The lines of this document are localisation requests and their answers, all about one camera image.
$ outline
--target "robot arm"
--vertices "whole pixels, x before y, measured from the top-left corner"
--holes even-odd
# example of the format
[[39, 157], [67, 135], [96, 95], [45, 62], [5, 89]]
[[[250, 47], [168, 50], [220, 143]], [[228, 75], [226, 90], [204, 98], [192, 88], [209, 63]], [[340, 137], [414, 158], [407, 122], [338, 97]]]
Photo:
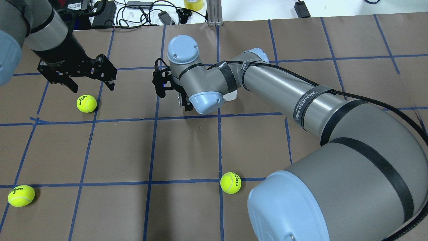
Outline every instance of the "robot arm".
[[78, 85], [70, 77], [86, 76], [114, 89], [113, 64], [103, 54], [89, 58], [73, 36], [73, 26], [69, 29], [47, 0], [0, 0], [0, 9], [0, 85], [12, 77], [25, 43], [41, 58], [37, 69], [51, 84], [76, 93]]
[[222, 106], [224, 94], [242, 86], [320, 139], [321, 148], [250, 192], [248, 212], [259, 240], [382, 240], [420, 210], [409, 226], [426, 215], [425, 154], [381, 109], [338, 98], [332, 88], [269, 65], [261, 49], [207, 70], [196, 41], [181, 35], [169, 42], [168, 58], [170, 66], [154, 72], [159, 97], [177, 89], [187, 106], [208, 114]]

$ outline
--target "white table surface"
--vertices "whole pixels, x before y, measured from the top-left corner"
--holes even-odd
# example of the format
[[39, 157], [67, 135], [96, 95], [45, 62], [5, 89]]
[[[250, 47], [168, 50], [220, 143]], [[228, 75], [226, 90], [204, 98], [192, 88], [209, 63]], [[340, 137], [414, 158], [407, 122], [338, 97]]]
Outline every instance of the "white table surface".
[[[206, 0], [204, 7], [199, 11], [205, 15]], [[183, 0], [170, 0], [177, 7], [184, 7]], [[253, 21], [266, 19], [297, 18], [294, 10], [295, 0], [222, 0], [223, 21]], [[380, 0], [377, 4], [368, 4], [363, 0], [305, 0], [306, 6], [312, 17], [331, 17], [349, 15], [371, 15], [404, 12], [428, 12], [428, 0]], [[117, 10], [123, 5], [116, 4]], [[155, 6], [166, 10], [168, 14], [178, 23], [178, 16], [173, 7]], [[151, 14], [153, 24], [163, 25], [158, 18], [160, 11]], [[141, 11], [138, 9], [125, 9], [124, 18], [131, 21], [139, 21]], [[203, 23], [205, 19], [195, 13], [188, 20], [191, 23]]]

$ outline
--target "tape roll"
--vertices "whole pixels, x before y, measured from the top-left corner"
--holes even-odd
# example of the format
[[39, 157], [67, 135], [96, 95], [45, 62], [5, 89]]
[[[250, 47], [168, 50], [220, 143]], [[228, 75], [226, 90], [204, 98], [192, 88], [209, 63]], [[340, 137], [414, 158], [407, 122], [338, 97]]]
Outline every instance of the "tape roll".
[[203, 0], [184, 0], [184, 7], [193, 11], [199, 11], [203, 6]]

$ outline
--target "yellow tennis ball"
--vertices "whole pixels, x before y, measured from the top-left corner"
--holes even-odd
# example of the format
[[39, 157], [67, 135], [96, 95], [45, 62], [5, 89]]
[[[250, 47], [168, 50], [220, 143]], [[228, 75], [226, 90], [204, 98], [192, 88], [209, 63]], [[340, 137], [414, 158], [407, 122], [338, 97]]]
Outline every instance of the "yellow tennis ball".
[[17, 186], [10, 191], [7, 201], [14, 207], [28, 205], [34, 199], [34, 189], [27, 185]]
[[97, 108], [97, 100], [92, 95], [82, 95], [77, 99], [77, 108], [83, 113], [89, 113]]
[[234, 172], [225, 173], [220, 179], [221, 189], [227, 194], [234, 194], [241, 188], [241, 178]]

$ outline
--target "light blue joint cap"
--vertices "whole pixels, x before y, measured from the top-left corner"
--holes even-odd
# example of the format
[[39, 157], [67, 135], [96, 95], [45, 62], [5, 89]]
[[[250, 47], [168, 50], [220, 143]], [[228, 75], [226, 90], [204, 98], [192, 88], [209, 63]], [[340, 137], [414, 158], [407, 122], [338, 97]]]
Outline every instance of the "light blue joint cap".
[[315, 197], [290, 172], [270, 174], [251, 190], [247, 205], [260, 241], [330, 241]]
[[209, 114], [224, 103], [223, 95], [213, 91], [194, 94], [190, 96], [189, 100], [199, 114]]
[[188, 35], [178, 35], [168, 44], [168, 58], [175, 64], [188, 64], [199, 56], [199, 47], [196, 40]]
[[22, 50], [18, 42], [0, 30], [0, 86], [9, 82], [21, 61]]
[[243, 53], [245, 53], [245, 52], [254, 53], [257, 56], [259, 56], [264, 62], [269, 63], [268, 55], [265, 52], [263, 52], [263, 50], [261, 48], [253, 48], [253, 49], [244, 51]]

